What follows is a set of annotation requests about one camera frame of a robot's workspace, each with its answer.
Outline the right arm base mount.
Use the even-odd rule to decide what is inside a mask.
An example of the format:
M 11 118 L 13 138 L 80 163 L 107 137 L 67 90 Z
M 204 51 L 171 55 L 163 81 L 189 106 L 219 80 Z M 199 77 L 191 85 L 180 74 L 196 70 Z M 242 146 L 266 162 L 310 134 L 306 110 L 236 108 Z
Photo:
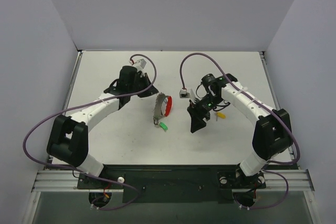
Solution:
M 257 190 L 266 188 L 262 172 L 246 176 L 239 167 L 220 170 L 217 172 L 217 179 L 220 203 L 237 202 L 245 207 L 252 207 L 257 201 Z

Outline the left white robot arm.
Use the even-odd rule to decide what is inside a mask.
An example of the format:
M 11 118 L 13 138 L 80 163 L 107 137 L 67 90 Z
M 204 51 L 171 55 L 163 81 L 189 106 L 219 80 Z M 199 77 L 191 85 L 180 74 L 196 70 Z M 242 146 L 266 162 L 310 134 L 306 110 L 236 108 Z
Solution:
M 89 181 L 96 188 L 108 182 L 104 165 L 89 154 L 89 132 L 108 115 L 121 110 L 137 95 L 145 98 L 158 93 L 151 86 L 148 74 L 144 72 L 144 60 L 120 70 L 118 79 L 98 97 L 97 104 L 89 105 L 70 116 L 59 115 L 55 118 L 47 145 L 47 153 L 82 172 L 90 174 Z

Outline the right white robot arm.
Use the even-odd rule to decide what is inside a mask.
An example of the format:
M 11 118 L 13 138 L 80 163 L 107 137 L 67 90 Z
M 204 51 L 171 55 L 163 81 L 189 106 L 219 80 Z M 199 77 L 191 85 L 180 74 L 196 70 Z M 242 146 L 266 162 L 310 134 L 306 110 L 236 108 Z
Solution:
M 201 85 L 206 91 L 201 99 L 192 89 L 180 90 L 180 97 L 190 101 L 187 111 L 191 117 L 191 133 L 206 126 L 211 118 L 210 111 L 221 102 L 234 106 L 255 128 L 252 153 L 239 163 L 234 175 L 236 184 L 246 187 L 272 158 L 293 144 L 289 114 L 284 109 L 275 110 L 262 103 L 231 74 L 217 78 L 207 74 L 201 79 Z

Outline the yellow tag key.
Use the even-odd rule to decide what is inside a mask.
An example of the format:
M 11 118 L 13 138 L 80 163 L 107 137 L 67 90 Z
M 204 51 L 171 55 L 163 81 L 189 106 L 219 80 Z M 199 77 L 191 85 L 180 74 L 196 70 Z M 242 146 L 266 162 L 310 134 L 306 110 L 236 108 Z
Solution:
M 214 115 L 215 115 L 215 120 L 216 120 L 216 121 L 226 119 L 226 115 L 223 114 L 223 113 L 221 113 L 221 112 L 216 111 L 216 112 L 214 113 Z

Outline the red handled metal key organizer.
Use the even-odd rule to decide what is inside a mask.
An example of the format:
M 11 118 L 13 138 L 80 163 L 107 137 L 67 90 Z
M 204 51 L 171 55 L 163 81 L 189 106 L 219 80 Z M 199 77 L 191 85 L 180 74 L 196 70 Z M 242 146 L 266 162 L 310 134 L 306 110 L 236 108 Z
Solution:
M 155 106 L 153 110 L 153 123 L 159 127 L 160 120 L 167 117 L 173 105 L 173 99 L 170 95 L 159 93 L 156 97 Z

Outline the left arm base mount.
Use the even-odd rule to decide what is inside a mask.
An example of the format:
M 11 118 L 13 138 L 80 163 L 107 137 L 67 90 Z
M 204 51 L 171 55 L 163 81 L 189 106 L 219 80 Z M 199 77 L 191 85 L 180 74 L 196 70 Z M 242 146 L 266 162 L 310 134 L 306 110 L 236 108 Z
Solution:
M 76 178 L 78 179 L 78 189 L 99 190 L 98 192 L 90 192 L 88 195 L 89 203 L 93 203 L 94 207 L 103 208 L 107 206 L 107 204 L 112 199 L 112 192 L 108 192 L 108 190 L 123 189 L 123 186 L 93 179 L 83 174 L 78 175 Z

